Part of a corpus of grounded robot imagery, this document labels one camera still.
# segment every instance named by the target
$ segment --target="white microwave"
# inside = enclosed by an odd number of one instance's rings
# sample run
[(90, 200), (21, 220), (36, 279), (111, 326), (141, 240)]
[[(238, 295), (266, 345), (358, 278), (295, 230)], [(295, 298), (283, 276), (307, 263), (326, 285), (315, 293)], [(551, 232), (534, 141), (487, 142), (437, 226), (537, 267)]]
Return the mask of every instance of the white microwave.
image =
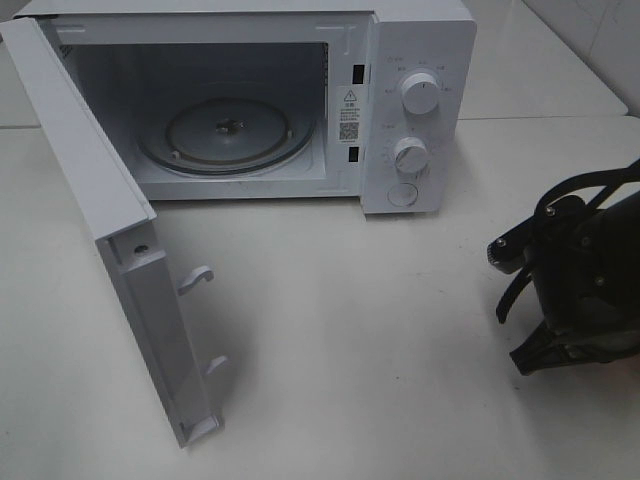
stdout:
[(34, 0), (0, 25), (178, 442), (222, 425), (149, 200), (436, 210), (476, 26), (459, 0)]

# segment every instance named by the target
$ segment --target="sticker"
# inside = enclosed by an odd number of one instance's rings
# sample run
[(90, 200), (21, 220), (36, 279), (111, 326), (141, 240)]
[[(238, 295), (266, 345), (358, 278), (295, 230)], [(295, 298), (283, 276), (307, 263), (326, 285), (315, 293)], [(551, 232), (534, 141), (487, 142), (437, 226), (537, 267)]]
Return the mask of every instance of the sticker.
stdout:
[(336, 138), (345, 145), (361, 145), (364, 135), (363, 109), (366, 105), (367, 86), (349, 85), (336, 89)]

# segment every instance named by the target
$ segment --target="timer knob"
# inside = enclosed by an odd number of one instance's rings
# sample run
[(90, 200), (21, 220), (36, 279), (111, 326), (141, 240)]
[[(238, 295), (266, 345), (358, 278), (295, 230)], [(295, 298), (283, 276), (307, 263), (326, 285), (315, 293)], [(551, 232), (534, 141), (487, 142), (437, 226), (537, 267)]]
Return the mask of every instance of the timer knob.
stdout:
[(415, 72), (400, 85), (402, 104), (414, 115), (424, 115), (438, 105), (438, 79), (427, 72)]
[(416, 137), (406, 137), (393, 149), (396, 168), (401, 173), (415, 174), (429, 165), (429, 151), (424, 142)]

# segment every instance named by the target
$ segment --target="control panel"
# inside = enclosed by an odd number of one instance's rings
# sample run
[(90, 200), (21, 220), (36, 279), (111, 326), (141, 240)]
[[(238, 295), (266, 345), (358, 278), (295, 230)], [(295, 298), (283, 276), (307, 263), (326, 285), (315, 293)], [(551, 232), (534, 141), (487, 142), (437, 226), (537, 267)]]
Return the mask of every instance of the control panel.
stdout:
[(442, 201), (476, 26), (468, 20), (376, 27), (362, 206), (365, 213), (434, 211)]

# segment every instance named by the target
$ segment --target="microwave door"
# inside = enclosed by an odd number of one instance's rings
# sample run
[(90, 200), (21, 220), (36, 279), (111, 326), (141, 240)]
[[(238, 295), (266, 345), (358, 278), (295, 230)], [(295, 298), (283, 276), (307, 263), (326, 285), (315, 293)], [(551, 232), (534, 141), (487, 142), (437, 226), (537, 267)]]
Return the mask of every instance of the microwave door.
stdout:
[(198, 364), (178, 296), (213, 274), (198, 267), (174, 283), (154, 230), (155, 212), (43, 28), (23, 18), (0, 24), (0, 33), (93, 235), (178, 443), (187, 445), (221, 426), (219, 406), (212, 405), (205, 382), (214, 380), (226, 357)]

